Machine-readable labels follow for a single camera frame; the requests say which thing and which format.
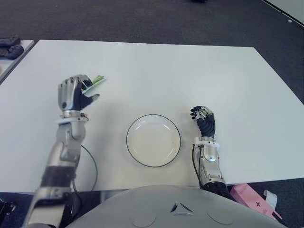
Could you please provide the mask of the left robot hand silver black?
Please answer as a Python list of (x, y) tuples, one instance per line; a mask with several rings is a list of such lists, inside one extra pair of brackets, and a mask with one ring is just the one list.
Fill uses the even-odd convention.
[(58, 106), (63, 111), (81, 111), (99, 98), (99, 94), (86, 96), (82, 89), (92, 86), (87, 75), (76, 75), (58, 85)]

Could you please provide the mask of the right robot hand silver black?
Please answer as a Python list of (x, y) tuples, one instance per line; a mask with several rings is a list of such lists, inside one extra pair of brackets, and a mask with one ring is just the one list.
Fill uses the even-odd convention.
[(214, 138), (216, 131), (214, 113), (206, 106), (196, 106), (190, 111), (191, 118), (196, 121), (201, 136)]

